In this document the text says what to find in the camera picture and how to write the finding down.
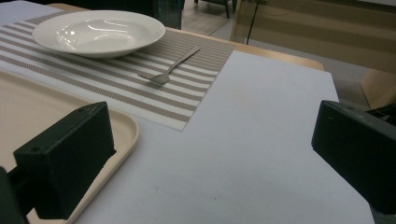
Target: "beige tray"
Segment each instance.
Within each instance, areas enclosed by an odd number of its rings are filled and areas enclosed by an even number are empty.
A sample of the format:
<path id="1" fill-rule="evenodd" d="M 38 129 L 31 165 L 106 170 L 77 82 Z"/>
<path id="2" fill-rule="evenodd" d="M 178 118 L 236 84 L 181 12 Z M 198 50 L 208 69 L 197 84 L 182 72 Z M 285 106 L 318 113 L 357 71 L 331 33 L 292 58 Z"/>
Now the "beige tray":
<path id="1" fill-rule="evenodd" d="M 16 166 L 12 152 L 74 109 L 91 102 L 56 91 L 23 77 L 0 71 L 0 166 Z M 109 110 L 117 153 L 106 163 L 68 220 L 40 220 L 35 211 L 30 223 L 71 223 L 134 149 L 139 127 L 130 116 Z"/>

